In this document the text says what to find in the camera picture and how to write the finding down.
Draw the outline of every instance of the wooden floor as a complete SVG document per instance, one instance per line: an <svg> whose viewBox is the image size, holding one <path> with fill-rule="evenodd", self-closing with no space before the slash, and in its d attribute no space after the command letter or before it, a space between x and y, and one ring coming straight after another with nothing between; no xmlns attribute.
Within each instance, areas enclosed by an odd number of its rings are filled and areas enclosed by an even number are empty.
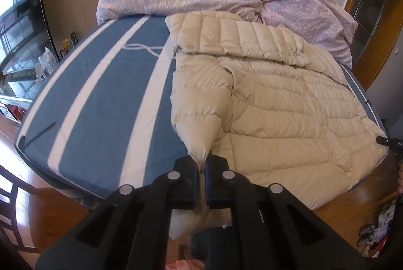
<svg viewBox="0 0 403 270"><path fill-rule="evenodd" d="M13 140L18 130L18 126L17 123L6 119L2 114L0 114L0 165L34 187L49 188L50 186L25 164L15 151ZM394 159L394 155L389 155L387 159L355 189L339 196L315 211L323 221L329 224L352 246L355 246L358 240L357 232L359 228L366 223L372 223L374 221L374 214L379 203L391 198L397 193L397 166ZM9 182L0 176L0 188L7 189L7 185L9 185ZM47 225L46 222L44 223L43 221L41 222L37 220L34 221L34 224L29 223L29 195L24 191L19 191L16 213L18 229L23 237L24 244L26 246L34 245L31 232L36 233L36 241L39 239L37 245L43 245L42 243L44 242L49 244L49 239L45 236L41 239L40 233L45 231L53 231L53 233L66 232L74 225L74 223L78 222L85 216L86 211L83 210L79 204L76 204L75 202L71 203L71 201L69 201L68 204L68 220L63 220L63 217L60 217L61 220L56 222L57 224L53 224L54 226L59 225L60 228L46 228L46 230L44 230L43 227L49 226L49 223ZM54 216L58 213L65 213L64 216L66 216L66 212L63 209L65 207L66 206L58 206L52 203L49 204L48 207L46 207L46 205L37 207L35 206L35 201L31 200L31 208L35 209L30 211L33 213L36 212L37 217L45 217L46 219L47 214L52 214ZM172 263L178 258L179 244L186 245L186 239L182 238L178 242L170 240L167 254L168 263ZM31 253L21 253L21 255L23 255L32 267L39 256L38 254Z"/></svg>

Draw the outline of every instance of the quilted fabric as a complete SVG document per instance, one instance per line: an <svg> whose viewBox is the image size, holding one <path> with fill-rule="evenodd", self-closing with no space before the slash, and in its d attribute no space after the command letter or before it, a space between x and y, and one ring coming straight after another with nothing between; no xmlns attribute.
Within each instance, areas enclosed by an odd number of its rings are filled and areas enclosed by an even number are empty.
<svg viewBox="0 0 403 270"><path fill-rule="evenodd" d="M201 173L212 150L251 182L281 183L314 209L386 155L376 143L384 133L323 48L284 26L226 12L177 14L166 23L177 63L172 124ZM230 221L227 210L214 212L178 211L171 235Z"/></svg>
<svg viewBox="0 0 403 270"><path fill-rule="evenodd" d="M358 23L334 0L262 0L262 23L280 24L323 47L337 62L351 69L349 45Z"/></svg>

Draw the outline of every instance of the wooden chair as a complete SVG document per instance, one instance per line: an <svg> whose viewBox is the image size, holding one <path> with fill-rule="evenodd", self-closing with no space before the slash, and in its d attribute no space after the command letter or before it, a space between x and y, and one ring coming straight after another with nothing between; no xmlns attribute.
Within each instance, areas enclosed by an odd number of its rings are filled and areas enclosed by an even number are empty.
<svg viewBox="0 0 403 270"><path fill-rule="evenodd" d="M0 265L2 269L7 270L32 270L18 254L2 227L0 227Z"/></svg>
<svg viewBox="0 0 403 270"><path fill-rule="evenodd" d="M0 200L0 215L9 220L9 222L6 222L0 218L0 226L6 230L11 231L11 233L14 235L15 241L17 242L15 248L18 251L38 253L38 250L36 248L27 247L24 245L23 239L18 230L17 212L16 212L18 189L21 188L27 193L33 194L36 188L27 184L18 177L14 176L1 165L0 165L0 175L2 175L5 179L7 179L9 182L12 183L11 192L8 192L0 187L0 194L9 199L9 202L4 201L4 199Z"/></svg>
<svg viewBox="0 0 403 270"><path fill-rule="evenodd" d="M82 220L89 209L72 199L64 196L52 188L35 188L23 180L8 172L0 165L0 175L12 183L11 191L8 192L0 187L0 195L9 199L9 202L0 198L0 215L7 218L5 221L0 217L0 244L6 245L7 235L1 235L9 230L15 236L17 244L12 244L15 250L29 253L42 253L74 225ZM35 247L27 247L18 230L16 216L16 202L18 189L21 188L29 193L28 220L31 231L31 239Z"/></svg>

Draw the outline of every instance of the television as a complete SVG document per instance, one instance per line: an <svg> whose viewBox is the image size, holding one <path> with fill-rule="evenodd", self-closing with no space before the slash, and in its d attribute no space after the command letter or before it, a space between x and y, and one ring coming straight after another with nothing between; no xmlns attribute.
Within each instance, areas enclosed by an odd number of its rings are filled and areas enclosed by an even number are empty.
<svg viewBox="0 0 403 270"><path fill-rule="evenodd" d="M35 69L49 48L56 57L42 0L0 0L0 71Z"/></svg>

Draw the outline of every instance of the blue and white striped mattress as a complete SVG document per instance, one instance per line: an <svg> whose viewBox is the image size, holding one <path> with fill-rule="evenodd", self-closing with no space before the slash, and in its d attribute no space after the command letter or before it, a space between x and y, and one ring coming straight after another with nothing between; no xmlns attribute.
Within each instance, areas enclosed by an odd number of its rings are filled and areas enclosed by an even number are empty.
<svg viewBox="0 0 403 270"><path fill-rule="evenodd" d="M52 186L104 198L150 184L187 155L171 125L172 74L164 17L132 16L96 29L60 64L21 126L16 148ZM350 88L383 129L365 91Z"/></svg>

